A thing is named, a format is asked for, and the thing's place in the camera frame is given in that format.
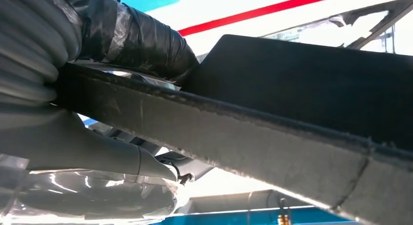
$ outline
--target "black tape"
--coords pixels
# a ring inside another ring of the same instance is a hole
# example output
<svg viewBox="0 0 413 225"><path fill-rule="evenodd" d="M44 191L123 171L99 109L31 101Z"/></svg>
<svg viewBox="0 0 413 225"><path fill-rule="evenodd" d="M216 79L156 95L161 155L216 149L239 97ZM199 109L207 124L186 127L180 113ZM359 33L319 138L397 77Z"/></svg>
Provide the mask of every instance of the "black tape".
<svg viewBox="0 0 413 225"><path fill-rule="evenodd" d="M114 59L107 59L117 18L116 0L66 0L82 17L84 34L79 58L128 67L165 79L182 80L199 63L185 39L169 26L132 7L127 39Z"/></svg>

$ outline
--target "gray hose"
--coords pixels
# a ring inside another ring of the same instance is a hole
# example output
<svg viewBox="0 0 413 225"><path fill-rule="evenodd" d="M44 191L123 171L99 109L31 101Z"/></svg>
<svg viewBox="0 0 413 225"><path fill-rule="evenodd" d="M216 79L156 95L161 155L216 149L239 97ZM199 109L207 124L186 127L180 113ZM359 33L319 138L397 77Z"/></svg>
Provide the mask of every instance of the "gray hose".
<svg viewBox="0 0 413 225"><path fill-rule="evenodd" d="M80 27L53 0L0 0L0 18L0 103L54 100L43 83L55 81L56 67L79 54Z"/></svg>

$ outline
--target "red stripe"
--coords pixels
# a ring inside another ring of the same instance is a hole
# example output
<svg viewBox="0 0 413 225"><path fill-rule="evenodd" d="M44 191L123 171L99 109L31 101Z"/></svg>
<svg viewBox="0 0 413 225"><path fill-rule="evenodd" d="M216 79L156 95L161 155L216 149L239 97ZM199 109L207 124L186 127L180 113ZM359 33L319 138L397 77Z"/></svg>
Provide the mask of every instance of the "red stripe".
<svg viewBox="0 0 413 225"><path fill-rule="evenodd" d="M262 8L258 8L258 9L254 9L251 11L247 11L247 12L243 12L243 13L239 13L233 16L229 16L229 17L225 17L225 18L221 18L221 19L216 19L210 22L206 22L206 23L202 23L202 24L198 24L198 25L194 25L185 29L181 29L179 31L179 33L182 36L187 36L187 35L191 35L191 34L195 34L195 33L199 33L205 30L209 30L209 29L213 29L213 28L217 28L220 26L224 26L227 24L232 24L232 23L236 23L242 20L246 20L246 19L251 19L251 18L255 18L255 17L259 17L259 16L263 16L263 15L267 15L267 14L271 14L271 13L275 13L275 12L279 12L282 10L286 10L286 9L290 9L290 8L294 8L294 7L299 7L299 6L303 6L306 4L311 4L314 2L319 2L319 1L323 1L323 0L288 0L285 2L280 2L280 3L276 3L270 6L266 6L266 7L262 7Z"/></svg>

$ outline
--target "plastic cover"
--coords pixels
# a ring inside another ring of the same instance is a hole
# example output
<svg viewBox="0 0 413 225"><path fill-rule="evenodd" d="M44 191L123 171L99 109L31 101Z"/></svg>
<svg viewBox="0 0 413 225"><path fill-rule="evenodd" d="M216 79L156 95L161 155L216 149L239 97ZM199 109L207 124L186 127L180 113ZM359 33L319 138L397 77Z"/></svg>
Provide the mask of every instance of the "plastic cover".
<svg viewBox="0 0 413 225"><path fill-rule="evenodd" d="M169 26L115 0L65 0L83 19L79 58L180 81L199 65L185 39Z"/></svg>
<svg viewBox="0 0 413 225"><path fill-rule="evenodd" d="M0 224L13 205L29 160L0 154Z"/></svg>
<svg viewBox="0 0 413 225"><path fill-rule="evenodd" d="M188 202L166 179L68 169L31 171L4 224L151 224Z"/></svg>

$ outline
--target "black panel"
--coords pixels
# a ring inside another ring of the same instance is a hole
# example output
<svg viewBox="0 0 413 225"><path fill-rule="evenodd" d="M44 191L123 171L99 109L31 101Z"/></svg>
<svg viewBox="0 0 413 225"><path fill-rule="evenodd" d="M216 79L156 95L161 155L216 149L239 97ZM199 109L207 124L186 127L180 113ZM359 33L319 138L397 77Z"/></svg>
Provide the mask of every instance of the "black panel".
<svg viewBox="0 0 413 225"><path fill-rule="evenodd" d="M183 91L410 149L413 57L226 35Z"/></svg>
<svg viewBox="0 0 413 225"><path fill-rule="evenodd" d="M55 103L69 110L350 219L413 220L413 158L404 151L98 70L67 64L59 72Z"/></svg>

